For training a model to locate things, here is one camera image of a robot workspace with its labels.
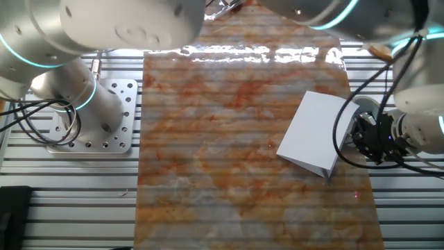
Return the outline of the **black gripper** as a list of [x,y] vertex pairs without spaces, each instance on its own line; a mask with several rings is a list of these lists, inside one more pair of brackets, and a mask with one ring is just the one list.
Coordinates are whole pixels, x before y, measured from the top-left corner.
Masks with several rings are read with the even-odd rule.
[[393,161],[386,152],[396,160],[402,160],[408,152],[396,143],[391,132],[393,122],[392,116],[386,113],[382,114],[379,128],[360,116],[354,117],[350,131],[354,146],[376,164]]

